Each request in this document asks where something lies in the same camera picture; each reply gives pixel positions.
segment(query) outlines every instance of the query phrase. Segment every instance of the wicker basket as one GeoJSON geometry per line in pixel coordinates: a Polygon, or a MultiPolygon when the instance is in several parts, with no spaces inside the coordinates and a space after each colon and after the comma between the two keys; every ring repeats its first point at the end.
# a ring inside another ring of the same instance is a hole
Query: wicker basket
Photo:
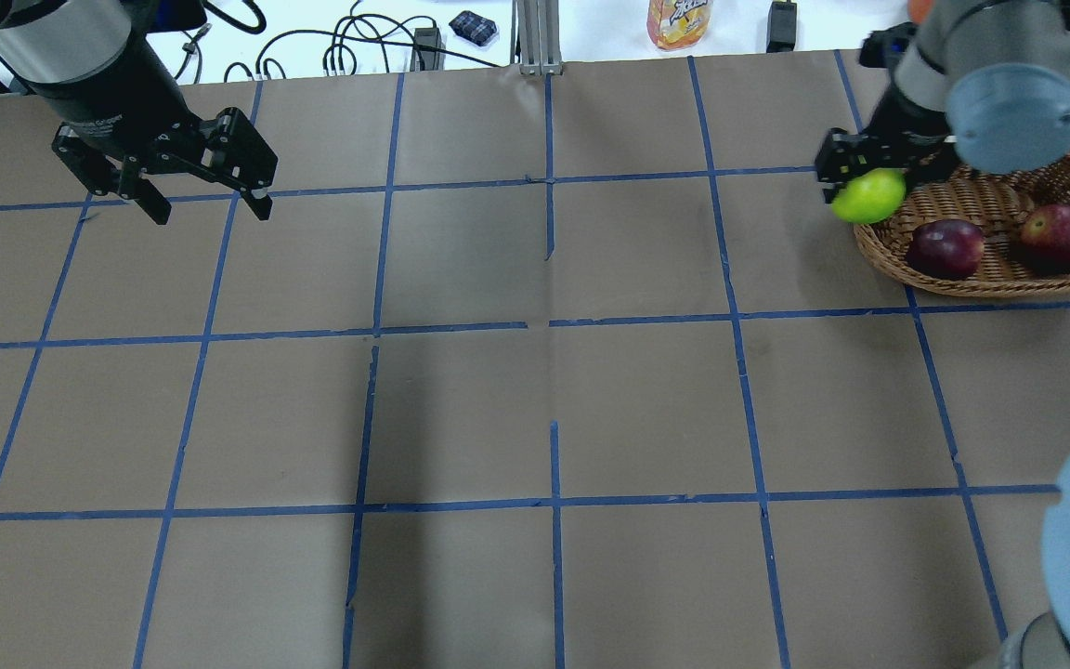
{"type": "Polygon", "coordinates": [[[1003,177],[961,166],[947,182],[916,187],[888,219],[855,226],[857,247],[883,274],[944,295],[1019,298],[1069,292],[1070,274],[1037,276],[1010,254],[1010,241],[1018,240],[1029,213],[1049,203],[1070,204],[1070,153],[1045,168],[1003,177]],[[972,278],[933,278],[905,262],[914,229],[944,217],[973,222],[984,231],[984,259],[972,278]]]}

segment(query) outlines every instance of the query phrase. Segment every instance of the orange juice bottle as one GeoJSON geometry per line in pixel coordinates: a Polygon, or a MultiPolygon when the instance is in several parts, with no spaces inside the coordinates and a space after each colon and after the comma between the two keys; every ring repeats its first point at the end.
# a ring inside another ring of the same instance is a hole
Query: orange juice bottle
{"type": "Polygon", "coordinates": [[[710,14],[713,0],[651,0],[646,33],[659,49],[684,49],[704,37],[710,14]]]}

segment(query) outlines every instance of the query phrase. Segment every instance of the blue tape grid line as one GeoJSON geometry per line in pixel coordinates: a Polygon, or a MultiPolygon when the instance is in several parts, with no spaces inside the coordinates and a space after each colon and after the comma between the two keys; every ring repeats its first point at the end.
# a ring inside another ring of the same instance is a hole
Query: blue tape grid line
{"type": "Polygon", "coordinates": [[[545,155],[547,164],[544,166],[544,180],[547,182],[547,255],[544,259],[551,259],[555,253],[555,141],[552,139],[552,76],[544,75],[544,136],[545,155]]]}
{"type": "MultiPolygon", "coordinates": [[[[853,89],[849,81],[849,74],[845,72],[841,52],[836,52],[836,63],[841,74],[841,83],[844,85],[849,106],[853,113],[857,128],[861,128],[861,118],[859,117],[853,89]]],[[[989,574],[989,561],[985,559],[984,546],[981,539],[980,529],[976,523],[973,510],[972,498],[975,496],[1008,496],[1008,495],[1054,495],[1057,488],[1052,484],[1029,484],[1029,486],[985,486],[969,487],[964,477],[963,467],[956,462],[959,471],[959,486],[954,488],[911,488],[911,489],[866,489],[866,490],[815,490],[815,491],[774,491],[765,490],[764,475],[762,475],[761,457],[756,448],[756,425],[752,415],[752,399],[749,389],[749,380],[746,376],[746,362],[744,361],[743,338],[740,338],[740,320],[751,319],[780,319],[780,318],[823,318],[823,317],[865,317],[865,316],[895,316],[895,314],[910,314],[917,323],[917,332],[920,335],[920,344],[924,349],[926,364],[929,365],[929,377],[933,382],[934,394],[937,395],[937,406],[944,425],[946,425],[946,437],[948,447],[956,455],[954,437],[951,435],[951,426],[947,420],[947,407],[943,402],[943,394],[939,390],[938,377],[935,376],[933,358],[930,347],[926,344],[926,334],[922,332],[920,314],[962,314],[962,313],[988,313],[989,310],[1019,310],[1019,309],[1058,309],[1070,308],[1070,301],[1058,302],[1035,302],[1035,304],[998,304],[998,305],[946,305],[920,307],[917,304],[914,293],[907,289],[907,307],[883,307],[862,309],[806,309],[806,310],[776,310],[776,313],[753,313],[739,314],[736,307],[736,298],[729,274],[729,256],[724,238],[724,224],[721,218],[721,202],[716,187],[716,178],[730,177],[730,174],[754,174],[754,173],[789,173],[789,172],[810,172],[811,166],[770,166],[770,168],[749,168],[749,169],[716,169],[713,158],[713,148],[708,135],[708,127],[705,118],[704,103],[702,103],[700,80],[696,71],[694,60],[688,59],[689,73],[691,73],[693,92],[698,115],[701,118],[701,131],[704,135],[706,152],[706,170],[702,171],[675,171],[675,172],[643,172],[643,173],[616,173],[597,174],[597,177],[553,177],[552,164],[552,92],[551,79],[545,81],[546,94],[546,131],[547,131],[547,174],[544,180],[503,180],[503,181],[475,181],[475,182],[450,182],[450,183],[421,183],[421,185],[395,185],[395,159],[398,152],[398,126],[400,103],[402,103],[403,76],[398,77],[398,90],[396,90],[396,103],[394,109],[394,120],[392,120],[391,131],[391,162],[387,166],[387,181],[385,186],[349,186],[349,187],[322,187],[322,189],[300,189],[300,191],[278,191],[273,195],[285,196],[309,196],[309,195],[343,195],[343,194],[383,194],[384,195],[384,216],[381,245],[379,245],[379,267],[378,282],[376,285],[376,309],[374,326],[370,329],[351,330],[314,330],[314,331],[281,331],[281,332],[246,332],[246,334],[212,334],[212,320],[215,310],[217,291],[220,288],[221,268],[225,262],[227,245],[229,245],[229,234],[232,231],[233,215],[236,207],[234,195],[210,194],[173,196],[171,201],[202,201],[221,200],[229,198],[230,208],[227,215],[226,231],[221,238],[221,249],[219,250],[219,262],[217,262],[214,276],[214,290],[211,297],[211,305],[205,319],[205,331],[203,334],[165,335],[165,337],[135,337],[135,338],[101,338],[101,339],[64,339],[48,340],[48,330],[55,317],[57,301],[60,299],[65,278],[67,278],[68,267],[71,267],[73,254],[81,233],[85,216],[90,208],[98,207],[122,207],[124,202],[119,200],[93,200],[87,198],[83,201],[65,202],[41,202],[25,204],[0,204],[0,212],[3,211],[33,211],[33,209],[61,209],[77,208],[81,214],[78,216],[74,237],[68,246],[62,274],[57,283],[50,307],[46,316],[41,338],[34,341],[0,341],[0,349],[34,349],[32,362],[25,378],[25,387],[20,391],[16,411],[13,414],[11,427],[5,437],[3,452],[0,454],[0,482],[3,468],[10,454],[11,444],[16,435],[18,421],[21,419],[27,394],[29,394],[35,369],[39,367],[39,359],[45,348],[67,348],[67,347],[96,347],[96,346],[131,346],[132,344],[167,344],[167,343],[196,343],[200,344],[199,362],[197,362],[197,374],[194,378],[190,390],[189,407],[186,410],[186,422],[182,429],[182,443],[178,452],[178,460],[173,468],[172,482],[169,488],[169,501],[163,510],[102,510],[102,511],[44,511],[44,512],[0,512],[0,521],[5,520],[93,520],[93,519],[135,519],[135,518],[159,518],[163,520],[160,537],[157,547],[156,560],[152,566],[152,576],[149,583],[148,597],[144,600],[143,621],[140,625],[140,637],[136,647],[135,666],[141,665],[141,653],[144,648],[144,637],[148,630],[151,609],[153,606],[154,593],[158,584],[159,564],[162,563],[163,551],[166,549],[167,528],[172,518],[225,518],[225,517],[259,517],[259,516],[301,516],[301,514],[353,514],[354,516],[354,544],[361,544],[361,520],[365,513],[439,513],[457,511],[484,511],[501,508],[530,508],[530,507],[552,507],[552,559],[555,563],[555,576],[553,576],[553,587],[555,588],[556,600],[556,666],[562,669],[564,666],[564,610],[562,610],[562,546],[560,543],[560,510],[562,507],[576,507],[576,505],[622,505],[622,504],[663,504],[663,503],[759,503],[761,508],[762,531],[764,531],[764,550],[767,558],[768,575],[770,579],[771,600],[774,612],[776,612],[778,642],[780,643],[780,655],[782,665],[790,665],[789,652],[785,647],[785,627],[782,620],[781,597],[778,595],[778,575],[773,558],[773,538],[770,537],[769,517],[767,503],[770,501],[814,501],[814,500],[853,500],[853,499],[903,499],[903,498],[930,498],[930,497],[961,497],[967,510],[969,530],[973,532],[976,543],[978,560],[981,561],[982,575],[985,580],[987,592],[989,592],[990,605],[994,609],[995,622],[998,632],[1003,636],[1006,634],[1005,622],[1002,619],[1002,610],[993,588],[992,575],[989,574]],[[372,362],[370,362],[370,381],[368,386],[368,408],[366,408],[366,440],[363,444],[362,469],[360,470],[360,497],[354,504],[316,504],[316,505],[284,505],[284,507],[239,507],[239,508],[174,508],[174,490],[179,487],[180,471],[183,465],[184,445],[187,434],[189,434],[192,414],[195,411],[196,395],[199,393],[200,380],[203,376],[204,356],[208,353],[208,345],[212,340],[246,340],[246,339],[271,339],[271,338],[302,338],[302,337],[342,337],[343,335],[400,335],[400,334],[424,334],[424,332],[458,332],[472,330],[501,330],[501,329],[524,329],[525,322],[484,322],[484,323],[452,323],[452,325],[430,325],[430,326],[402,326],[383,328],[381,321],[382,288],[385,271],[387,226],[391,219],[391,199],[395,192],[428,191],[428,189],[457,189],[457,187],[489,187],[489,186],[525,186],[534,182],[545,182],[548,193],[548,255],[553,250],[553,201],[552,186],[556,182],[564,183],[592,183],[592,182],[613,182],[613,181],[638,181],[638,180],[667,180],[667,179],[692,179],[708,178],[709,189],[714,199],[714,213],[717,226],[719,249],[721,249],[721,265],[724,272],[727,297],[730,302],[730,314],[685,314],[685,316],[661,316],[661,317],[631,317],[631,318],[607,318],[607,319],[570,319],[553,320],[549,325],[553,328],[574,326],[597,326],[597,325],[628,325],[628,323],[654,323],[654,322],[697,322],[697,321],[722,321],[729,320],[734,328],[735,346],[737,347],[738,371],[740,382],[743,382],[743,401],[747,411],[748,429],[751,437],[751,454],[755,461],[755,484],[754,492],[714,492],[714,495],[698,496],[629,496],[629,497],[581,497],[561,498],[560,496],[560,440],[557,440],[557,424],[552,424],[552,496],[551,498],[523,498],[504,500],[476,500],[458,501],[458,503],[365,503],[365,474],[366,462],[369,458],[369,423],[372,419],[372,399],[374,393],[374,378],[378,365],[378,347],[373,348],[372,362]]],[[[262,96],[262,82],[256,89],[254,113],[251,122],[257,119],[258,104],[262,96]]],[[[361,551],[351,549],[351,580],[349,580],[349,602],[352,602],[357,560],[361,551]]],[[[349,644],[352,640],[353,613],[352,607],[349,609],[348,620],[343,636],[343,657],[345,665],[349,663],[349,644]]]]}
{"type": "MultiPolygon", "coordinates": [[[[1061,302],[1011,302],[993,305],[937,305],[920,306],[922,314],[973,314],[1002,313],[1002,310],[1048,310],[1070,309],[1070,301],[1061,302]]],[[[844,318],[870,316],[904,316],[910,307],[874,307],[841,309],[797,309],[764,310],[764,313],[742,313],[740,320],[798,319],[798,318],[844,318]]],[[[653,325],[657,322],[709,322],[732,320],[731,314],[678,314],[678,316],[630,316],[615,318],[572,318],[548,321],[551,328],[592,328],[602,325],[653,325]]],[[[382,328],[381,335],[423,335],[433,332],[470,332],[479,330],[526,330],[521,320],[496,322],[450,322],[441,325],[399,325],[382,328]]],[[[210,334],[212,341],[245,341],[250,339],[312,339],[327,337],[365,337],[372,335],[372,328],[349,330],[272,330],[266,332],[221,332],[210,334]]],[[[199,344],[200,334],[163,334],[150,337],[103,337],[88,339],[48,339],[46,341],[0,341],[3,349],[75,348],[75,347],[131,347],[150,344],[199,344]]]]}
{"type": "Polygon", "coordinates": [[[378,276],[374,278],[374,337],[383,330],[383,288],[386,283],[386,245],[391,240],[391,203],[395,199],[395,161],[398,156],[398,124],[403,111],[403,75],[395,85],[395,110],[391,119],[391,155],[386,162],[386,188],[383,196],[383,227],[378,238],[378,276]]]}
{"type": "MultiPolygon", "coordinates": [[[[844,67],[844,59],[841,57],[841,51],[837,50],[834,52],[836,58],[837,71],[841,73],[841,85],[844,87],[845,101],[849,102],[849,109],[853,113],[853,122],[857,127],[857,132],[861,132],[861,113],[857,108],[857,98],[853,93],[853,85],[849,80],[849,72],[844,67]]],[[[980,522],[977,522],[976,508],[973,505],[973,496],[968,491],[968,476],[964,473],[964,466],[960,458],[960,450],[956,444],[956,432],[952,431],[952,422],[947,415],[947,402],[944,401],[944,391],[943,386],[939,385],[939,372],[935,369],[935,361],[933,352],[931,351],[931,346],[927,341],[927,331],[922,326],[922,313],[919,307],[919,301],[916,298],[916,293],[908,286],[904,286],[905,299],[907,300],[907,307],[911,313],[911,320],[914,323],[914,330],[916,330],[916,336],[919,338],[919,348],[922,352],[922,361],[924,361],[924,367],[927,368],[927,378],[929,378],[931,384],[931,391],[935,397],[935,408],[939,412],[939,424],[943,427],[944,440],[947,442],[948,454],[951,456],[952,468],[956,470],[956,483],[957,488],[960,490],[961,501],[964,505],[964,517],[968,521],[968,532],[973,536],[973,547],[976,549],[977,564],[981,568],[981,580],[983,581],[985,595],[989,597],[989,609],[993,613],[994,625],[997,629],[997,636],[1000,639],[1006,639],[1007,628],[1006,628],[1006,617],[1002,610],[1002,602],[997,597],[997,588],[993,580],[993,572],[989,567],[989,554],[984,547],[984,537],[981,535],[980,522]]]]}
{"type": "MultiPolygon", "coordinates": [[[[734,168],[718,169],[717,177],[744,177],[744,174],[755,173],[802,173],[814,171],[811,166],[767,166],[767,168],[734,168]]],[[[670,179],[696,179],[707,177],[707,171],[661,171],[643,173],[607,173],[595,177],[561,177],[551,179],[506,179],[498,181],[456,181],[456,182],[433,182],[433,183],[394,183],[391,185],[393,194],[415,191],[448,191],[463,189],[463,187],[509,187],[530,186],[532,183],[606,183],[611,181],[646,181],[646,180],[670,180],[670,179]]],[[[271,191],[273,198],[306,198],[316,195],[351,195],[351,194],[385,194],[386,186],[346,186],[346,187],[307,187],[306,189],[294,191],[271,191]]],[[[167,198],[170,202],[201,202],[209,200],[226,200],[230,195],[208,194],[208,195],[173,195],[167,198]]],[[[121,208],[126,202],[123,200],[100,199],[90,202],[91,208],[121,208]]],[[[30,202],[25,204],[0,204],[0,212],[33,211],[33,209],[76,209],[80,208],[80,202],[30,202]]]]}
{"type": "MultiPolygon", "coordinates": [[[[44,316],[44,326],[41,330],[41,334],[39,334],[39,339],[42,343],[47,339],[47,334],[52,329],[52,319],[56,318],[56,305],[60,302],[60,293],[64,291],[64,284],[68,278],[68,267],[73,263],[73,254],[77,250],[77,242],[80,241],[81,230],[85,229],[89,199],[90,195],[86,194],[85,204],[81,207],[81,212],[77,215],[77,224],[73,228],[73,238],[68,241],[68,249],[64,254],[64,263],[60,267],[60,278],[56,279],[52,299],[47,305],[47,314],[44,316]]],[[[27,367],[27,376],[22,382],[22,390],[18,392],[16,410],[14,410],[11,416],[11,426],[7,428],[7,436],[3,440],[3,450],[0,452],[0,483],[3,482],[3,471],[5,470],[5,466],[7,466],[7,458],[11,456],[11,446],[14,444],[14,438],[16,438],[16,432],[18,431],[18,421],[22,419],[22,412],[27,406],[27,395],[31,391],[31,384],[35,378],[35,369],[39,367],[39,359],[41,359],[43,352],[44,349],[42,347],[35,348],[34,354],[31,355],[31,364],[27,367]]]]}
{"type": "Polygon", "coordinates": [[[548,429],[552,443],[552,613],[555,619],[555,669],[565,669],[564,653],[564,532],[561,530],[560,422],[548,429]]]}
{"type": "MultiPolygon", "coordinates": [[[[973,497],[1056,496],[1053,483],[1024,483],[1015,486],[969,486],[973,497]]],[[[768,492],[773,503],[829,500],[891,500],[952,498],[962,495],[959,487],[877,488],[855,490],[785,490],[768,492]]],[[[595,505],[661,505],[692,503],[759,503],[756,492],[702,492],[702,495],[595,496],[576,498],[510,498],[494,500],[449,501],[449,503],[323,503],[302,505],[244,505],[243,507],[178,508],[173,518],[258,518],[266,516],[353,516],[356,513],[456,513],[502,508],[567,508],[595,505]]],[[[0,522],[11,520],[108,520],[162,518],[162,508],[92,511],[10,511],[0,512],[0,522]]]]}
{"type": "Polygon", "coordinates": [[[743,391],[743,408],[746,411],[746,428],[749,434],[750,457],[754,462],[754,487],[759,501],[759,520],[762,528],[762,550],[764,550],[765,568],[770,588],[770,606],[774,610],[774,629],[778,639],[778,662],[782,669],[791,669],[791,652],[786,648],[786,626],[782,612],[782,595],[778,588],[778,564],[774,556],[774,534],[770,530],[770,499],[765,487],[765,474],[762,471],[762,454],[756,439],[756,423],[754,420],[754,397],[750,391],[750,377],[746,369],[746,349],[743,346],[743,323],[737,308],[737,295],[729,269],[729,246],[725,243],[724,216],[721,214],[721,192],[717,187],[717,170],[713,157],[713,140],[708,133],[708,119],[704,110],[704,95],[701,93],[701,78],[697,73],[696,58],[687,57],[688,73],[692,77],[692,92],[696,94],[697,115],[701,119],[701,138],[704,139],[704,158],[707,166],[708,192],[713,195],[713,217],[716,223],[717,249],[721,253],[721,275],[725,280],[725,297],[729,301],[730,322],[734,330],[734,349],[737,355],[737,376],[743,391]]]}
{"type": "MultiPolygon", "coordinates": [[[[255,86],[255,102],[250,105],[250,123],[258,122],[258,109],[263,101],[263,82],[259,81],[255,86]]],[[[171,481],[167,484],[167,499],[163,510],[159,524],[159,538],[156,542],[156,553],[151,564],[151,576],[148,580],[148,592],[143,602],[143,617],[139,620],[139,630],[135,643],[135,662],[133,669],[143,666],[143,653],[146,642],[148,642],[148,630],[151,626],[151,613],[156,602],[156,593],[159,589],[159,573],[163,568],[163,558],[167,549],[167,533],[171,530],[171,521],[175,508],[175,496],[180,491],[180,477],[184,468],[184,454],[187,451],[187,442],[192,437],[193,419],[196,415],[196,399],[200,396],[201,380],[204,377],[204,363],[209,355],[209,336],[213,333],[213,320],[217,310],[217,297],[221,292],[221,278],[225,276],[226,256],[229,254],[229,239],[233,234],[234,214],[238,212],[238,202],[241,200],[238,194],[229,196],[229,211],[226,212],[225,231],[221,232],[221,244],[217,249],[217,262],[213,270],[213,288],[209,292],[209,306],[204,313],[204,323],[202,334],[200,334],[200,352],[196,356],[196,370],[193,374],[193,385],[187,393],[187,408],[184,410],[184,422],[181,427],[180,444],[175,448],[175,462],[172,466],[171,481]]]]}
{"type": "Polygon", "coordinates": [[[357,491],[353,513],[353,534],[349,542],[349,579],[345,588],[345,625],[341,630],[341,668],[349,669],[353,652],[353,597],[357,592],[357,572],[362,564],[362,529],[366,513],[366,482],[369,480],[369,440],[373,434],[374,394],[378,386],[378,351],[369,351],[369,381],[366,384],[366,410],[362,423],[362,454],[357,458],[357,491]]]}

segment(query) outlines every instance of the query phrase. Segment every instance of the lime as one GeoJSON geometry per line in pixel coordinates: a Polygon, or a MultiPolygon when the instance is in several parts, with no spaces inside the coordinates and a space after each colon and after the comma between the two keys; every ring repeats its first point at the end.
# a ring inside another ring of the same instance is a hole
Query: lime
{"type": "Polygon", "coordinates": [[[870,225],[892,215],[905,199],[903,171],[877,168],[846,183],[832,198],[832,213],[841,221],[870,225]]]}

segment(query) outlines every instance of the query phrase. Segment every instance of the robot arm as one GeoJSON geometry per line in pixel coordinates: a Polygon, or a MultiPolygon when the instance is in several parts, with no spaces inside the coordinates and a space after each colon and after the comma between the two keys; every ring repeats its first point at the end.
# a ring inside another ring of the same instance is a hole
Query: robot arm
{"type": "Polygon", "coordinates": [[[165,224],[171,204],[144,174],[186,172],[271,216],[275,152],[236,107],[193,113],[118,0],[0,0],[0,55],[64,119],[52,150],[93,194],[165,224]]]}
{"type": "Polygon", "coordinates": [[[916,186],[945,179],[957,155],[1008,173],[1070,151],[1070,32],[1053,1],[939,0],[918,32],[871,35],[862,64],[884,60],[890,86],[869,125],[832,128],[820,148],[827,201],[878,166],[911,168],[916,186]]]}

